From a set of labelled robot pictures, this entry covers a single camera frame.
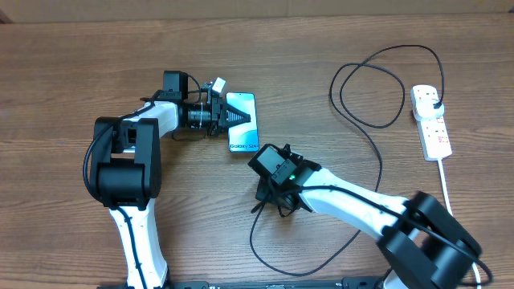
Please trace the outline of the Samsung Galaxy smartphone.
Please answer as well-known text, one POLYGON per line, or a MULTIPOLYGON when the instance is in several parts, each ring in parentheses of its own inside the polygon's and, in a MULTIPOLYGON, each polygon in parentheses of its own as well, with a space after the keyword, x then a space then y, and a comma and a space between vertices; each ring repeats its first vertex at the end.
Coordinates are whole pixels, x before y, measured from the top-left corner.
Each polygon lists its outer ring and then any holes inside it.
POLYGON ((255 95, 249 92, 228 92, 226 101, 241 112, 250 115, 250 121, 228 129, 228 147, 231 153, 256 153, 259 150, 259 133, 256 117, 255 95))

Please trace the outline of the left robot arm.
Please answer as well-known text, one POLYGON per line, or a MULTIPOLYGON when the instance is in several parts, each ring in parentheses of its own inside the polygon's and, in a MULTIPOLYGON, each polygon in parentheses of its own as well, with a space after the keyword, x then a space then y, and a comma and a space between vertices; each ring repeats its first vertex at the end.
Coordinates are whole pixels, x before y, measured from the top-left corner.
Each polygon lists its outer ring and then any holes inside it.
POLYGON ((99 117, 84 156, 83 178, 90 195, 108 208, 120 234, 127 263, 124 288, 171 288, 169 265, 161 252, 155 203, 161 190, 161 138, 179 128, 207 136, 227 133, 232 152, 254 152, 259 144, 241 144, 257 127, 255 97, 224 92, 217 78, 198 85, 188 100, 193 76, 164 71, 163 87, 143 98, 143 107, 127 115, 99 117))

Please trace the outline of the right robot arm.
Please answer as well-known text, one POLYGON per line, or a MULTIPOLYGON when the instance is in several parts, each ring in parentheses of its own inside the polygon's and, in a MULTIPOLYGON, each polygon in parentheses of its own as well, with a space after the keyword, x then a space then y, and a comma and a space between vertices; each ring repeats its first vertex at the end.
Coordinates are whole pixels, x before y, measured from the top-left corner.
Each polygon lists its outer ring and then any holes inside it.
POLYGON ((390 265, 384 288, 456 288, 479 262, 476 240, 432 195, 411 199, 354 185, 288 145, 266 144, 249 161, 261 205, 338 218, 373 238, 390 265))

